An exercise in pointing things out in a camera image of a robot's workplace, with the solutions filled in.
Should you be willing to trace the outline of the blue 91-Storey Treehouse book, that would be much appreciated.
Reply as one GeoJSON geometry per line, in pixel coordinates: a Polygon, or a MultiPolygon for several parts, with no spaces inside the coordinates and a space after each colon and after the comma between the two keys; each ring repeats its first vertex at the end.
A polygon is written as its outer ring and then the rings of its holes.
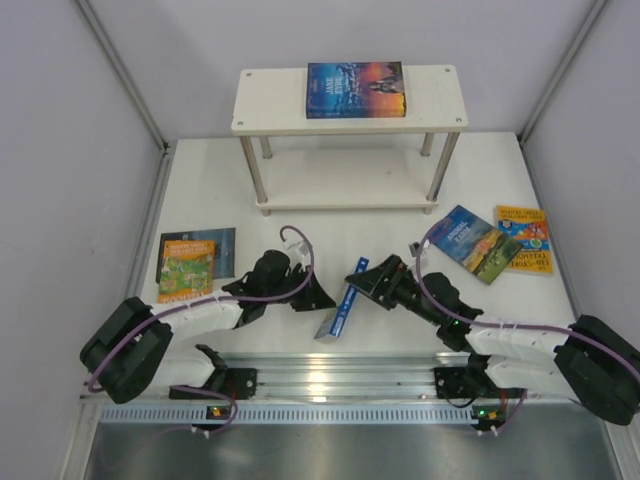
{"type": "Polygon", "coordinates": [[[344,280],[337,306],[330,310],[313,337],[316,342],[330,344],[341,337],[357,296],[358,290],[344,280]]]}

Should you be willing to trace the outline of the Jane Eyre book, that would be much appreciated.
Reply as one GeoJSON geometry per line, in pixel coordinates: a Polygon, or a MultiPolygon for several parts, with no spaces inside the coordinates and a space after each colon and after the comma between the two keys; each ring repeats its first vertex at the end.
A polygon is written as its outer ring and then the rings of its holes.
{"type": "Polygon", "coordinates": [[[404,118],[403,65],[393,62],[309,63],[307,119],[404,118]]]}

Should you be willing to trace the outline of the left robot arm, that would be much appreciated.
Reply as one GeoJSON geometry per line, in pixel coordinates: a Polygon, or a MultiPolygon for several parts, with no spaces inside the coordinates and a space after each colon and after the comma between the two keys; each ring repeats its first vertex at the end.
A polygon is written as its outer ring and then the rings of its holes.
{"type": "Polygon", "coordinates": [[[80,351],[91,375],[88,388],[116,404],[154,389],[168,389],[172,399],[211,392],[231,396],[237,389],[228,365],[197,339],[245,327],[273,304],[287,304],[297,313],[336,305],[317,280],[311,255],[293,262],[277,250],[266,251],[243,277],[197,300],[163,306],[128,298],[80,351]]]}

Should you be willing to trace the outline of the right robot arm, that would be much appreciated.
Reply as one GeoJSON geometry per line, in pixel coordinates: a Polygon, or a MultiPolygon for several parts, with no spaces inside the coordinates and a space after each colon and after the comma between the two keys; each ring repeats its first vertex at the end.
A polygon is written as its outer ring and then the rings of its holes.
{"type": "Polygon", "coordinates": [[[397,255],[346,281],[383,309],[401,306],[434,325],[446,347],[468,353],[460,376],[465,396],[552,394],[622,426],[639,411],[639,352],[597,317],[582,315],[567,327],[492,318],[465,304],[444,274],[419,277],[397,255]]]}

